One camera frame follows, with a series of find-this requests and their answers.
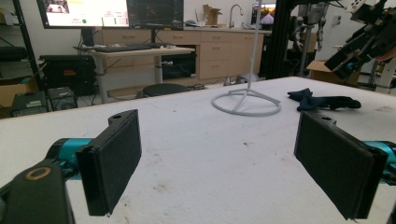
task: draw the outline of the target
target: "electronic equipment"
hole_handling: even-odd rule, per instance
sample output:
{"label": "electronic equipment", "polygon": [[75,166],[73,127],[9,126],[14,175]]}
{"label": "electronic equipment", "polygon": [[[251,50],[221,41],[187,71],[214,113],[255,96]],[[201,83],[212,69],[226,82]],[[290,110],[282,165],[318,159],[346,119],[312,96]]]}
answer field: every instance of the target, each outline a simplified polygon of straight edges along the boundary
{"label": "electronic equipment", "polygon": [[128,27],[125,0],[52,1],[37,0],[45,29],[83,27]]}
{"label": "electronic equipment", "polygon": [[381,178],[396,185],[396,144],[362,142],[318,113],[301,113],[294,155],[345,219],[368,217]]}
{"label": "electronic equipment", "polygon": [[[260,17],[260,24],[262,23],[262,19],[268,14],[271,17],[274,17],[276,9],[276,3],[273,4],[262,4],[262,14]],[[257,11],[259,10],[259,4],[253,4],[251,9],[251,24],[254,26],[256,24],[257,19]]]}
{"label": "electronic equipment", "polygon": [[46,89],[68,87],[79,97],[95,94],[95,63],[92,56],[41,55]]}
{"label": "electronic equipment", "polygon": [[41,114],[48,112],[46,95],[43,91],[17,93],[11,107],[11,117]]}
{"label": "electronic equipment", "polygon": [[127,0],[127,7],[132,28],[183,30],[183,0]]}
{"label": "electronic equipment", "polygon": [[132,46],[119,46],[119,47],[93,47],[93,49],[97,52],[113,53],[113,52],[151,49],[151,47],[146,45],[132,45]]}
{"label": "electronic equipment", "polygon": [[43,161],[0,188],[0,223],[76,223],[68,179],[82,180],[90,216],[111,215],[142,147],[137,110],[111,116],[108,125],[93,139],[59,139]]}
{"label": "electronic equipment", "polygon": [[52,111],[78,107],[76,97],[68,87],[49,89],[49,101]]}

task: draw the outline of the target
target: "desk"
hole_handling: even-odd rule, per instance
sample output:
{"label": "desk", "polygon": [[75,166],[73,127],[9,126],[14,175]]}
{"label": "desk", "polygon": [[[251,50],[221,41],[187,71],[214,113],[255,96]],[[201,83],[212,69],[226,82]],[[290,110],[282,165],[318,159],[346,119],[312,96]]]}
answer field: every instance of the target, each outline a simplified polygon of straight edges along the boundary
{"label": "desk", "polygon": [[[358,110],[321,111],[360,140],[396,141],[396,98],[300,77],[252,83],[282,103],[262,118],[223,113],[210,102],[235,85],[0,120],[0,186],[41,161],[65,137],[94,138],[107,118],[138,109],[143,154],[111,217],[89,217],[80,181],[67,181],[77,223],[338,224],[345,221],[293,155],[300,113],[288,91],[347,95]],[[380,184],[360,224],[385,224],[396,188]]]}
{"label": "desk", "polygon": [[[194,49],[187,48],[179,48],[174,47],[171,49],[162,48],[162,49],[143,49],[143,50],[134,50],[134,51],[123,51],[123,52],[113,52],[113,53],[103,53],[103,52],[91,52],[93,59],[96,64],[96,75],[97,81],[99,85],[99,92],[102,103],[108,103],[107,91],[116,90],[121,88],[130,87],[131,84],[128,81],[125,81],[122,76],[129,76],[129,74],[111,74],[106,76],[105,68],[103,65],[104,59],[114,59],[114,58],[125,58],[125,57],[139,57],[139,56],[154,56],[155,59],[155,82],[162,83],[163,82],[163,65],[162,65],[162,56],[163,55],[173,55],[173,54],[184,54],[190,53],[194,51]],[[118,78],[118,81],[113,83],[109,83],[110,79]]]}

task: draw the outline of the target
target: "black monitor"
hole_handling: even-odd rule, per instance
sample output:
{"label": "black monitor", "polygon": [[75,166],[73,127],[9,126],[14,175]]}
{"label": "black monitor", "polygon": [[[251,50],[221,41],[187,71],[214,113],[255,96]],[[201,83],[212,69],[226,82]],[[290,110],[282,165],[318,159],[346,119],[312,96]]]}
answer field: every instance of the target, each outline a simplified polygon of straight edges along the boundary
{"label": "black monitor", "polygon": [[129,27],[126,0],[37,0],[45,29]]}
{"label": "black monitor", "polygon": [[183,0],[127,0],[127,7],[131,28],[183,30]]}
{"label": "black monitor", "polygon": [[[276,9],[276,3],[273,4],[262,4],[262,12],[260,15],[260,22],[259,24],[263,24],[262,19],[269,15],[271,17],[275,16],[275,9]],[[251,24],[256,24],[256,19],[257,19],[257,12],[259,11],[259,4],[253,4],[252,10],[251,10]]]}

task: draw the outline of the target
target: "cabinet door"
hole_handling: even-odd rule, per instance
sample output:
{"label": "cabinet door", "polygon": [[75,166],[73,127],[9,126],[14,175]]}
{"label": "cabinet door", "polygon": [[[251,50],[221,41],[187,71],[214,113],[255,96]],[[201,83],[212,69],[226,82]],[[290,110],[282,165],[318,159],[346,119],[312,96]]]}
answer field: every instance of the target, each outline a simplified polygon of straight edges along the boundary
{"label": "cabinet door", "polygon": [[[255,54],[255,62],[253,67],[254,73],[260,71],[260,60],[262,57],[262,41],[263,35],[259,34],[258,43]],[[231,60],[230,60],[230,75],[238,76],[249,73],[250,62],[252,59],[254,46],[254,34],[241,33],[233,34],[233,41],[231,44]]]}
{"label": "cabinet door", "polygon": [[199,78],[227,77],[229,71],[228,63],[228,60],[201,62]]}

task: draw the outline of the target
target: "cardboard box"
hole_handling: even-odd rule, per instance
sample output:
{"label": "cardboard box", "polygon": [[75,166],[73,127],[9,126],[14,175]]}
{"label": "cardboard box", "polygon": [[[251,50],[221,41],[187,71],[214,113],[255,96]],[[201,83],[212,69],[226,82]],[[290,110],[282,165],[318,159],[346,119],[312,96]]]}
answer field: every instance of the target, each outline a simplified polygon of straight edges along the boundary
{"label": "cardboard box", "polygon": [[219,12],[220,9],[210,7],[209,5],[203,5],[203,8],[206,25],[217,25],[218,15],[221,15],[221,12]]}
{"label": "cardboard box", "polygon": [[12,14],[5,8],[0,8],[0,23],[5,23],[6,25],[17,24],[18,20],[12,16]]}
{"label": "cardboard box", "polygon": [[350,75],[350,77],[345,81],[338,77],[335,73],[333,73],[329,68],[324,65],[324,61],[312,61],[306,69],[311,70],[310,78],[319,81],[331,82],[336,84],[349,84],[349,85],[357,85],[359,75],[361,74],[361,70],[359,69],[357,72]]}
{"label": "cardboard box", "polygon": [[34,77],[16,77],[0,79],[0,106],[10,107],[17,93],[37,91]]}
{"label": "cardboard box", "polygon": [[[301,33],[300,43],[304,45],[305,33]],[[317,34],[311,34],[309,37],[308,53],[315,52],[315,47],[317,46]]]}

